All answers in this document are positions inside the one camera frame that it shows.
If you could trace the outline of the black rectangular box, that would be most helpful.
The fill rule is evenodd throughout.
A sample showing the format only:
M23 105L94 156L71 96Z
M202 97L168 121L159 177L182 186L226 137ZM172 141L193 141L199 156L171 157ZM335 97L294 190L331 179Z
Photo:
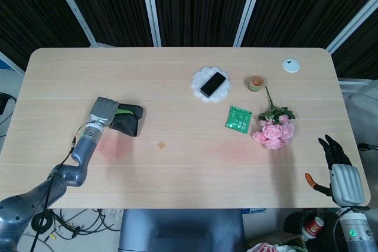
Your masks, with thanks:
M224 82L226 77L219 72L215 72L200 88L201 94L209 98Z

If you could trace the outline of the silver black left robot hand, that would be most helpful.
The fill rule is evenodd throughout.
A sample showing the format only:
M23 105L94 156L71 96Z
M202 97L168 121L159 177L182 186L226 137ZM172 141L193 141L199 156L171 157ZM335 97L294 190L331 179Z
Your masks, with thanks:
M89 113L89 122L108 127L118 110L119 102L105 97L98 97Z

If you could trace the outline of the red white plastic bag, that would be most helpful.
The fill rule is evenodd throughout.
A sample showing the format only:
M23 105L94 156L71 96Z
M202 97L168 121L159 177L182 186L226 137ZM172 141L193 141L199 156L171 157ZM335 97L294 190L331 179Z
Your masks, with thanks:
M307 248L300 246L290 246L286 244L259 243L248 249L246 252L309 252Z

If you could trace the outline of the pink artificial flower bouquet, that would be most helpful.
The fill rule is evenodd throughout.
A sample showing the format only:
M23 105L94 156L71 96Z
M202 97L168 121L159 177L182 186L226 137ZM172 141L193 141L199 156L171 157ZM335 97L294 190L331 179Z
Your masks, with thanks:
M269 150L278 150L288 145L294 136L295 127L292 120L296 117L288 107L274 105L270 92L265 87L268 108L258 114L258 125L261 130L252 134L252 139Z

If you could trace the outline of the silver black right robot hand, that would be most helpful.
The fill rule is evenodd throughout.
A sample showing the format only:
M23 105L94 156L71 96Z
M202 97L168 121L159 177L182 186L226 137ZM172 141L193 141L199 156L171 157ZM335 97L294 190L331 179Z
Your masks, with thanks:
M322 146L330 174L330 186L316 183L309 173L305 174L308 185L328 197L340 207L359 206L365 202L359 170L351 164L342 146L330 136L318 139Z

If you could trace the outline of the white flower-shaped plate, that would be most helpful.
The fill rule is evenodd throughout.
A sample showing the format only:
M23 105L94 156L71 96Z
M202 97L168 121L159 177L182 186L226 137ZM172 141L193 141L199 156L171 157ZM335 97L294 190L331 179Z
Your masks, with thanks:
M226 79L220 85L220 87L210 96L206 97L204 94L201 93L200 88L210 80L210 78L218 72ZM203 102L212 102L218 103L222 101L225 97L228 96L230 89L231 89L231 82L229 80L229 75L221 70L218 67L203 67L201 70L194 73L191 81L191 88L193 90L193 94L200 98Z

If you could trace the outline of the small orange green cup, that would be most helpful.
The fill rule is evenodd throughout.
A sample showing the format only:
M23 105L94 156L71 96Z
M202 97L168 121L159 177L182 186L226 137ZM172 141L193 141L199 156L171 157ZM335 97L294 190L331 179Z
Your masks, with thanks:
M245 86L253 92L259 91L264 86L264 79L259 75L253 75L250 77L245 77L244 84Z

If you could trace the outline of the green sachet packet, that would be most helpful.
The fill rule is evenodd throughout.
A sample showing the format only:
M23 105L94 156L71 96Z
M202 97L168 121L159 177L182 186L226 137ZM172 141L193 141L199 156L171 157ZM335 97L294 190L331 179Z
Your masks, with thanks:
M248 134L251 118L252 112L236 106L230 106L225 127Z

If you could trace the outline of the white blue panel edge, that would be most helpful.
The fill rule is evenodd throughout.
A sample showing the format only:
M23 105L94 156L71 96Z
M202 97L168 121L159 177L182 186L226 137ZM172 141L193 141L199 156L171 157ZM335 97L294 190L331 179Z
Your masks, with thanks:
M0 62L6 64L9 68L17 72L20 76L25 76L25 71L16 65L8 56L0 51Z

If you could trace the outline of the black round container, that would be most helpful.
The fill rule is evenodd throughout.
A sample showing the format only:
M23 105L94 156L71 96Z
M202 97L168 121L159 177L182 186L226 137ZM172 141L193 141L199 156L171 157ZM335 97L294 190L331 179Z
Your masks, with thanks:
M292 234L302 234L302 227L306 220L306 212L293 212L284 221L283 231Z

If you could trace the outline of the white jar red label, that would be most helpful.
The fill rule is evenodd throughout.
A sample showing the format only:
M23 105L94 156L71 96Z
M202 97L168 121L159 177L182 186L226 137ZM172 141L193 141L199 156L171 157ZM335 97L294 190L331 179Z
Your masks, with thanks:
M303 238L306 240L315 239L323 226L324 221L320 217L310 219L301 228Z

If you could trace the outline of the white partition frame post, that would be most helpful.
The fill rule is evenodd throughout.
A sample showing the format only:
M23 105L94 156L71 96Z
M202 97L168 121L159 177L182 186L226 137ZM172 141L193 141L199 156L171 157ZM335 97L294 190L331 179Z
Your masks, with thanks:
M240 17L239 26L234 38L233 47L241 47L256 1L257 0L245 1L242 16Z
M145 0L145 5L153 45L154 47L162 47L156 2L155 0Z
M347 25L330 42L326 50L333 54L374 11L378 9L378 0L368 0L362 8L355 14Z
M81 26L85 36L87 37L90 47L98 47L97 41L87 24L80 8L78 7L77 3L75 0L65 0L67 2L67 5L70 7L71 11L73 12L74 16L76 17L79 25Z

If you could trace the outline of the white round grommet cap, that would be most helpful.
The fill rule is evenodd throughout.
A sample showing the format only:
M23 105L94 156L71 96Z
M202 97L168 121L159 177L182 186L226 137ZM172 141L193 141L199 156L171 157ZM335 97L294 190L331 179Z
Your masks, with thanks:
M288 73L296 73L300 69L299 62L293 58L287 58L282 63L283 69Z

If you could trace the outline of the grey robot torso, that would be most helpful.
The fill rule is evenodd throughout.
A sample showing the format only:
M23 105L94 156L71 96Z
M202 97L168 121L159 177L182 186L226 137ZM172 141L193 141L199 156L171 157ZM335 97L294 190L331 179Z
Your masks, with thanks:
M118 252L245 252L240 209L125 209Z

